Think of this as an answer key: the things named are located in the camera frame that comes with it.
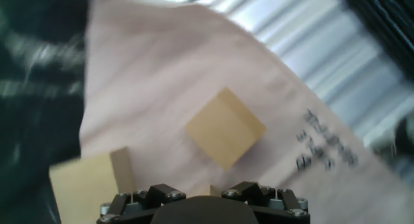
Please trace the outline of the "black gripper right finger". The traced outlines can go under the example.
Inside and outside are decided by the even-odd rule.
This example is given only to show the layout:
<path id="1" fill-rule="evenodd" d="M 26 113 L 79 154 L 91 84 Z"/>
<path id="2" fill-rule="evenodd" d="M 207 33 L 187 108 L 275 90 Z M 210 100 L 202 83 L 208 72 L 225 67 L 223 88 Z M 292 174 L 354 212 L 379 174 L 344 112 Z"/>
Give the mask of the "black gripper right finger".
<path id="1" fill-rule="evenodd" d="M 241 182 L 221 192 L 221 197 L 240 201 L 252 209 L 259 224 L 310 224 L 308 201 L 289 188 Z"/>

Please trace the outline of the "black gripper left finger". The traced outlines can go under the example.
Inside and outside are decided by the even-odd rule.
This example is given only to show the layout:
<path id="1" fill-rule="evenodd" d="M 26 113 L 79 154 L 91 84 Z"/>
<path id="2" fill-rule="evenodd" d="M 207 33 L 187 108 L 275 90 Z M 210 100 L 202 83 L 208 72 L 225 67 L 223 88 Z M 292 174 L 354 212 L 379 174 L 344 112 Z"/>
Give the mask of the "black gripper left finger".
<path id="1" fill-rule="evenodd" d="M 153 185 L 148 190 L 133 193 L 118 193 L 96 224 L 150 224 L 162 205 L 183 199 L 186 199 L 184 192 L 166 184 Z"/>

